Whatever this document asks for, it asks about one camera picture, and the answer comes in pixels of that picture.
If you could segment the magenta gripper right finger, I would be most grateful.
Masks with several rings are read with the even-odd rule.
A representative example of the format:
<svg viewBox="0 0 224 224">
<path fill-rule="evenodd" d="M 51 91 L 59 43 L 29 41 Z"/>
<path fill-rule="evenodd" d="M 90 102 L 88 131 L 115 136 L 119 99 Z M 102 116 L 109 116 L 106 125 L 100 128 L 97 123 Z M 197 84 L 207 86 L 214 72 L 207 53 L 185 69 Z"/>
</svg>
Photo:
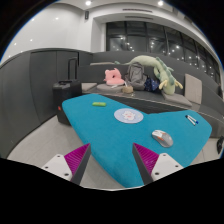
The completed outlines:
<svg viewBox="0 0 224 224">
<path fill-rule="evenodd" d="M 145 185 L 182 169 L 167 153 L 157 154 L 137 143 L 133 144 L 132 153 Z"/>
</svg>

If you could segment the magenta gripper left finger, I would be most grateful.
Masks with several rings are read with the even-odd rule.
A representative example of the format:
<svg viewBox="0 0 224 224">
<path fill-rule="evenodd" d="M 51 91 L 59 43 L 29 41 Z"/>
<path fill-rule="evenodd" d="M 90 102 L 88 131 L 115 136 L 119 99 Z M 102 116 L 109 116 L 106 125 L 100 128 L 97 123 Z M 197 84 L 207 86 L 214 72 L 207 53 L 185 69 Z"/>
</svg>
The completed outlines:
<svg viewBox="0 0 224 224">
<path fill-rule="evenodd" d="M 56 154 L 42 169 L 79 185 L 90 155 L 91 144 L 88 143 L 66 155 Z"/>
</svg>

